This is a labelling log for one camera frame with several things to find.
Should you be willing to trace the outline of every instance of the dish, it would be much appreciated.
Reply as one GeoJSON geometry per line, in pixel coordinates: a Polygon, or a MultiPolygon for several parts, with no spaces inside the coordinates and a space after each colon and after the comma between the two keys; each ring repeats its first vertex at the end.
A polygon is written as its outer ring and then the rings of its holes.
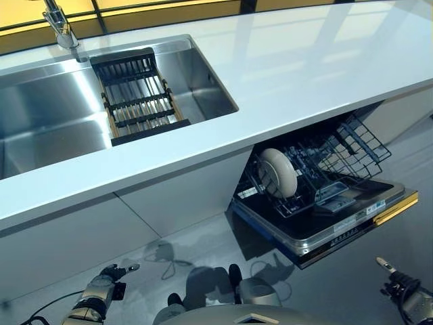
{"type": "Polygon", "coordinates": [[[266,191],[276,198],[289,198],[298,188],[297,174],[290,159],[274,148],[260,154],[258,176],[266,191]]]}

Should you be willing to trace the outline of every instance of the sink basin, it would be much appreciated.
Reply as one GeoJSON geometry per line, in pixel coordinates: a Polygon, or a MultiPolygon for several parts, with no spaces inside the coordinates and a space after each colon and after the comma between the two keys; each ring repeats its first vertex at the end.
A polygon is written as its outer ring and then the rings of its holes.
{"type": "MultiPolygon", "coordinates": [[[[154,50],[161,75],[191,124],[237,111],[188,35],[104,54],[144,47],[154,50]]],[[[0,98],[0,179],[112,146],[101,87],[88,60],[64,60],[2,76],[0,98]]]]}

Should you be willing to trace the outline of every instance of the wire rack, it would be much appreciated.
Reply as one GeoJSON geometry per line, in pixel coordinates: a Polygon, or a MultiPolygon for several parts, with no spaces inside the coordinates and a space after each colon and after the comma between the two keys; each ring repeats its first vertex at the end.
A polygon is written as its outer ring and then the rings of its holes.
{"type": "Polygon", "coordinates": [[[162,78],[152,48],[91,60],[109,116],[113,146],[189,125],[162,78]]]}
{"type": "Polygon", "coordinates": [[[294,134],[278,146],[292,163],[298,180],[293,197],[278,195],[278,187],[271,186],[272,177],[261,177],[258,170],[263,163],[260,152],[254,152],[245,169],[238,196],[245,198],[255,193],[266,195],[283,216],[315,206],[322,213],[336,213],[354,200],[341,194],[355,188],[382,172],[380,162],[391,156],[390,151],[355,116],[339,123],[336,129],[299,138],[294,134]]]}

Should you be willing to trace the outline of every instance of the white countertop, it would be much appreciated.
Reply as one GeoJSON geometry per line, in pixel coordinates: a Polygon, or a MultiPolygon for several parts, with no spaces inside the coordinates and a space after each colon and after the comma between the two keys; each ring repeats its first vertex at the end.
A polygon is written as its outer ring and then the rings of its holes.
{"type": "MultiPolygon", "coordinates": [[[[85,39],[81,46],[90,51],[180,34],[193,37],[239,112],[3,179],[0,230],[433,84],[431,0],[218,18],[85,39]]],[[[53,45],[10,54],[1,57],[1,70],[66,53],[53,45]]]]}

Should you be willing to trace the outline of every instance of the white cabinet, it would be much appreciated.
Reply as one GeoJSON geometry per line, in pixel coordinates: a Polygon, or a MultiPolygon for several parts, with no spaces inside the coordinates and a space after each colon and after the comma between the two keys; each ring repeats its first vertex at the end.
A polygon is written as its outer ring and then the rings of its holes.
{"type": "Polygon", "coordinates": [[[0,301],[68,278],[158,238],[114,194],[38,222],[42,223],[13,234],[0,232],[0,301]]]}
{"type": "Polygon", "coordinates": [[[251,148],[117,192],[160,236],[227,210],[251,148]]]}

